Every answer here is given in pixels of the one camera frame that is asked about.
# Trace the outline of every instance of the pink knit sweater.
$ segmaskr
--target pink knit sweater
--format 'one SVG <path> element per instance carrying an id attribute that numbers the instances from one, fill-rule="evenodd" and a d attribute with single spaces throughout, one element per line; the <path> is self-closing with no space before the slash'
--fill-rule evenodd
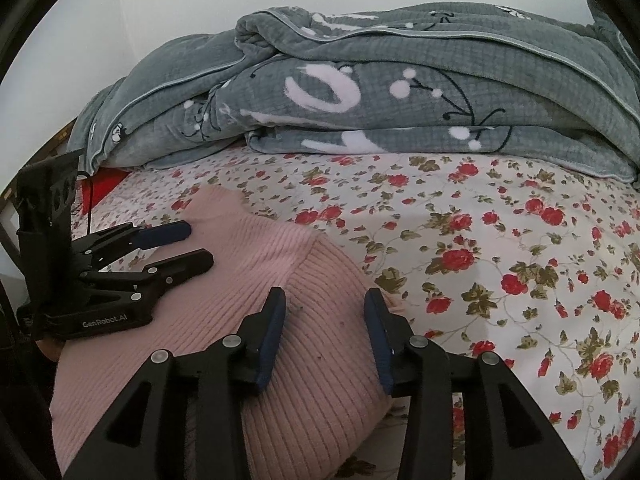
<path id="1" fill-rule="evenodd" d="M 201 190 L 184 219 L 191 237 L 158 249 L 154 260 L 206 248 L 214 267 L 161 298 L 149 325 L 63 349 L 50 407 L 62 471 L 154 350 L 180 356 L 205 349 L 281 286 L 288 312 L 273 378 L 242 414 L 252 478 L 327 478 L 390 405 L 363 319 L 374 283 L 323 234 L 254 216 L 238 192 Z"/>

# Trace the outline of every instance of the floral bedsheet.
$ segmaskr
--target floral bedsheet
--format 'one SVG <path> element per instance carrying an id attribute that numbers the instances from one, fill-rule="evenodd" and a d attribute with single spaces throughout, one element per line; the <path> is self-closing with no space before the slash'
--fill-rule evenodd
<path id="1" fill-rule="evenodd" d="M 92 230 L 169 222 L 214 185 L 242 190 L 258 215 L 326 232 L 404 299 L 416 333 L 468 356 L 495 349 L 586 478 L 606 478 L 633 441 L 640 196 L 630 186 L 524 158 L 269 156 L 236 147 L 130 174 L 97 205 Z M 85 229 L 76 217 L 74 232 Z M 454 470 L 463 478 L 463 407 L 453 401 Z M 405 420 L 400 399 L 335 478 L 395 479 Z"/>

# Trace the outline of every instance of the gray blanket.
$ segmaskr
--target gray blanket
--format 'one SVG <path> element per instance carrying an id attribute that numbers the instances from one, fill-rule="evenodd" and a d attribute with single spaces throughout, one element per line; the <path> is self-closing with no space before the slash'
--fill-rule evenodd
<path id="1" fill-rule="evenodd" d="M 262 10 L 153 51 L 89 102 L 69 148 L 86 149 L 90 173 L 174 166 L 246 136 L 267 153 L 499 152 L 632 182 L 638 60 L 594 17 L 462 2 Z"/>

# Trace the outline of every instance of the blue gripper pad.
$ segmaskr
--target blue gripper pad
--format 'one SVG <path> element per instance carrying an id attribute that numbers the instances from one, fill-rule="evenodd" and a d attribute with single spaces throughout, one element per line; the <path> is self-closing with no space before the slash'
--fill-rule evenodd
<path id="1" fill-rule="evenodd" d="M 282 336 L 284 319 L 287 313 L 287 301 L 284 291 L 281 288 L 273 287 L 262 310 L 270 313 L 270 319 L 258 354 L 259 370 L 255 382 L 260 393 L 264 391 L 269 381 L 271 381 L 273 365 L 280 346 L 280 337 Z"/>
<path id="2" fill-rule="evenodd" d="M 163 245 L 180 242 L 191 235 L 191 226 L 184 220 L 171 224 L 140 229 L 134 236 L 133 243 L 139 249 L 153 249 Z"/>
<path id="3" fill-rule="evenodd" d="M 389 345 L 383 325 L 382 315 L 385 312 L 388 313 L 388 309 L 380 290 L 372 288 L 367 291 L 364 299 L 364 320 L 367 324 L 369 341 L 373 357 L 376 360 L 380 384 L 385 393 L 391 395 L 394 387 L 394 378 L 391 373 L 393 350 Z"/>

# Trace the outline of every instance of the black cable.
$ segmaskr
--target black cable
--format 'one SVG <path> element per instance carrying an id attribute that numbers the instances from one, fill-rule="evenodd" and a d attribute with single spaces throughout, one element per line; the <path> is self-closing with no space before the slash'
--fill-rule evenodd
<path id="1" fill-rule="evenodd" d="M 91 208 L 94 205 L 94 181 L 86 171 L 78 171 L 78 175 L 86 177 L 89 181 L 89 212 L 86 215 L 86 234 L 88 236 L 91 233 Z"/>

